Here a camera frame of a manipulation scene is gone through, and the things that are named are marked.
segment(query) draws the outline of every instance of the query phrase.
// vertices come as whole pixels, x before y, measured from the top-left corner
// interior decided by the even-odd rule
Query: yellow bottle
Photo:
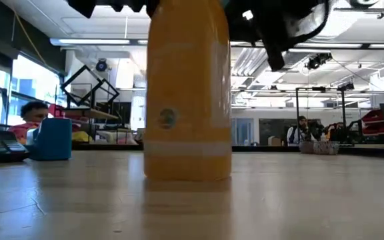
[[[146,176],[230,176],[230,46],[219,0],[161,0],[149,30],[147,80]]]

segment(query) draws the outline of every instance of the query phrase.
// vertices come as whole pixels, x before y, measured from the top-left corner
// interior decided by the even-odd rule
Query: person
[[[299,117],[299,127],[292,126],[288,129],[287,132],[287,143],[288,146],[298,146],[299,145],[299,132],[300,132],[300,141],[311,140],[315,141],[312,133],[308,132],[307,119],[305,116]]]
[[[48,106],[40,101],[28,102],[20,109],[20,117],[25,123],[12,126],[8,131],[14,133],[18,142],[26,144],[27,131],[38,128],[42,120],[48,117]]]

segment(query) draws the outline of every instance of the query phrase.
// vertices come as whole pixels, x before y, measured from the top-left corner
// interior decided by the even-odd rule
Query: ceiling
[[[144,9],[140,13],[134,13],[125,7],[122,12],[116,13],[111,7],[97,6],[92,18],[87,19],[70,8],[66,0],[2,2],[50,37],[147,39],[150,19]],[[381,0],[375,7],[384,7],[384,1]],[[325,41],[384,43],[384,18],[378,19],[374,13],[335,12],[331,14],[325,28],[326,32],[330,29],[334,32],[334,37],[325,38]],[[77,49],[85,52],[129,51],[138,66],[146,69],[146,46],[80,46]],[[294,89],[304,85],[330,85],[352,74],[358,74],[363,79],[355,78],[355,88],[365,89],[368,88],[365,81],[368,74],[384,68],[384,51],[335,50],[331,53],[332,61],[310,72],[304,68],[307,54],[286,53],[286,62],[290,63],[287,64],[287,69],[283,73],[266,78],[266,72],[270,69],[264,49],[250,53],[246,49],[232,48],[233,72],[237,72],[241,66],[241,72],[248,72],[246,75],[233,77],[233,82],[236,83],[234,87],[245,85],[247,89],[262,89],[264,85],[259,84],[264,82],[265,85],[277,84],[279,89]],[[247,62],[241,61],[254,61],[249,65],[255,66],[255,69],[244,69]]]

